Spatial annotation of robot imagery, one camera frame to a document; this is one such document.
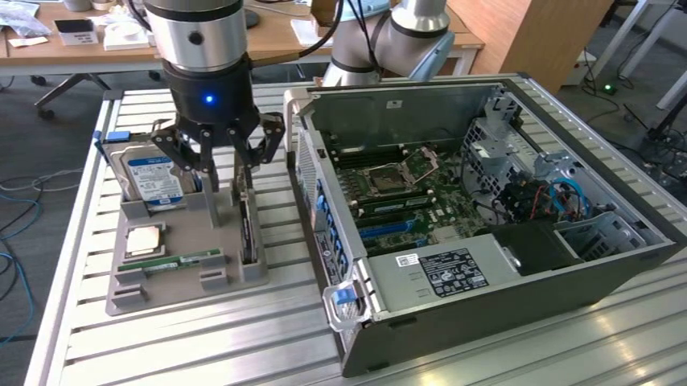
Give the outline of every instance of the gray plastic stand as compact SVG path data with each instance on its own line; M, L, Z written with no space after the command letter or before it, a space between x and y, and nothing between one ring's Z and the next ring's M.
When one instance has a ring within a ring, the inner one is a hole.
M214 196L220 220L220 226L215 228L202 192L186 195L186 208L158 213L150 213L142 201L122 202L107 292L106 310L110 315L166 306L267 283L255 191L250 189L244 194L254 240L255 263L251 264L243 262L243 219L239 203L232 200L232 189L223 188ZM144 226L160 229L160 247L150 254L127 257L130 230ZM146 272L143 268L119 270L123 264L212 249L223 253L203 257L200 264L191 267L160 272Z

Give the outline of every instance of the table leg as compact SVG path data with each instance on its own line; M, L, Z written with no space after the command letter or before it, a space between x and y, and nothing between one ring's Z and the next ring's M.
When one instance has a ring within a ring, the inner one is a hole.
M469 75L475 62L477 49L462 49L457 55L450 55L449 58L455 58L454 76Z
M621 76L630 78L633 75L633 72L637 69L637 66L639 65L641 61L645 59L646 54L651 50L651 47L654 47L654 44L657 43L658 39L662 37L663 31L666 31L666 28L670 26L673 20L678 18L678 16L683 12L677 9L671 9L669 13L666 14L666 17L658 22L657 26L654 27L654 31L651 31L649 37L645 40L645 43L642 44L641 49L638 52L633 55L633 59L627 63L627 65L623 68L623 72L621 72Z
M670 109L671 106L675 105L675 101L678 100L683 92L687 92L687 71L681 76L678 83L675 83L675 86L671 87L671 89L663 96L663 99L661 99L661 101L658 102L657 107L661 110Z
M618 31L618 34L613 37L611 43L609 44L609 47L603 51L602 56L599 57L599 60L597 61L597 64L594 65L594 68L591 69L591 74L597 78L599 74L602 73L603 68L606 67L609 60L611 60L613 55L615 54L615 51L621 47L621 43L623 42L625 38L627 37L630 30L637 24L637 21L639 20L642 14L646 11L646 8L650 5L651 0L641 0L635 6L635 9L633 10L633 13L630 14L627 20L623 23L623 26L621 27L621 30Z

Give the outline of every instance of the paper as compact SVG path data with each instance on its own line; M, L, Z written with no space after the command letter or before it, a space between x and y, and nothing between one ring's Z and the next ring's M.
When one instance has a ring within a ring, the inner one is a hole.
M10 39L10 44L12 44L12 47L26 47L26 46L35 46L42 43L47 43L47 38L43 36L40 38L30 38L30 39Z
M299 39L299 43L303 47L310 47L312 44L320 41L320 37L315 32L315 27L312 26L311 20L291 20L291 28L294 28L294 33L296 34L296 38ZM330 39L324 43L324 47L332 46L332 40Z

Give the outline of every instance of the white cable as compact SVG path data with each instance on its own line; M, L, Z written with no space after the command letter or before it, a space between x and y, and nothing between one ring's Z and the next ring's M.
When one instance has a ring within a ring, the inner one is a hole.
M246 4L244 6L246 6L246 8L256 8L259 10L270 10L271 12L276 12L278 14L286 14L287 16L294 16L295 18L304 18L311 15L311 14L292 14L291 12L287 12L286 10L279 10L270 6L259 6L258 4Z
M42 177L35 179L31 182L31 184L24 185L23 187L6 187L3 184L0 184L0 191L23 191L23 190L31 189L31 188L35 191L40 191L42 189L39 188L39 185L42 183L46 183L47 181L50 181L51 179L54 179L55 177L59 177L62 175L71 175L72 173L82 173L83 171L84 171L83 168L72 169L72 170L62 170L62 171L59 171L56 173L52 173L51 175L43 175ZM51 192L51 191L68 191L70 189L75 189L76 187L79 187L78 183L75 185L70 185L68 187L56 187L54 189L43 189L43 191L46 191L46 192Z

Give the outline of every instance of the gray carpet floor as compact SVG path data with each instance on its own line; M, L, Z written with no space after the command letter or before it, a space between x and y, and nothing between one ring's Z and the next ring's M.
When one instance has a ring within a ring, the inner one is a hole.
M595 55L601 55L617 31L617 23L610 28L598 31L590 46ZM631 43L625 44L625 48L617 54L607 70L599 76L599 84L614 79L615 68L630 45ZM619 104L627 103L635 106L638 114L646 117L649 122L657 120L661 118L662 112L654 106L686 69L686 57L663 46L655 46L633 77L635 90L621 87L613 99ZM323 66L306 66L308 78L322 74ZM63 79L64 76L48 77L51 84L56 84ZM127 90L164 87L164 83L152 81L144 72L126 76L106 75L103 79L114 88ZM295 66L263 68L255 74L256 83L299 80ZM8 83L7 78L0 81L4 84ZM36 87L28 77L18 77L14 86L0 93L0 180L26 175L46 175L58 170L83 166L102 103L102 91L88 82L70 90L50 104L50 108L58 114L55 121L50 122L38 118L32 107L32 103L46 91L47 88ZM565 88L558 93L558 97L583 119L613 108L610 103L585 94L581 88ZM594 121L594 127L611 139L627 143L629 138L637 138L643 129L637 122L629 123L623 116L625 111L609 114ZM687 111L682 113L678 123L681 128L687 129ZM78 181L78 178L78 175L66 176L51 183L50 187L71 184ZM22 333L27 340L0 347L0 386L15 386L23 384L24 381L34 348L31 336L38 333L40 325L42 309L52 283L75 194L75 190L46 193L42 197L44 212L40 219L26 232L8 240L14 254L20 258L26 267L36 300L36 316ZM14 194L14 197L31 199L36 197L36 192L23 191ZM24 210L26 205L26 203L0 200L0 227ZM0 291L7 288L10 280L10 274L0 276ZM0 302L0 335L8 335L26 318L26 293L22 286L18 285L14 292Z

